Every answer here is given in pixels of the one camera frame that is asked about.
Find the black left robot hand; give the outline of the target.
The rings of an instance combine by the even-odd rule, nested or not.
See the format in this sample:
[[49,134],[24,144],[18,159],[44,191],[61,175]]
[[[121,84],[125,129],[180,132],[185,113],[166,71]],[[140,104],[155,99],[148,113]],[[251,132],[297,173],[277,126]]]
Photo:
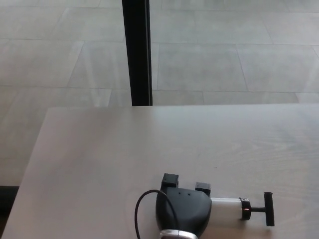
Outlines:
[[159,229],[179,229],[200,237],[208,225],[211,213],[210,184],[197,182],[194,190],[180,188],[178,175],[165,173],[160,190],[171,201],[173,210],[165,196],[158,194],[156,219]]

